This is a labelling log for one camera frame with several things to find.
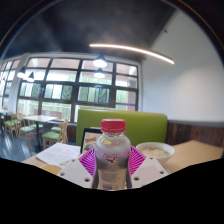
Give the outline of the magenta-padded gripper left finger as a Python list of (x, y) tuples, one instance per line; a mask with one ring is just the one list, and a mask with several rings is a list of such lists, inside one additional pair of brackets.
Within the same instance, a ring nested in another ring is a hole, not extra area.
[(81, 187), (91, 188), (95, 169), (94, 150), (91, 149), (79, 158), (71, 159), (58, 176)]

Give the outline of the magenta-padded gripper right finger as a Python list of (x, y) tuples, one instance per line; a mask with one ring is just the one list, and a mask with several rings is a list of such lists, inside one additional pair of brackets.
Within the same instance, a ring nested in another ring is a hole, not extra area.
[(167, 171), (156, 158), (145, 156), (135, 147), (131, 147), (127, 174), (128, 188), (140, 188), (167, 175)]

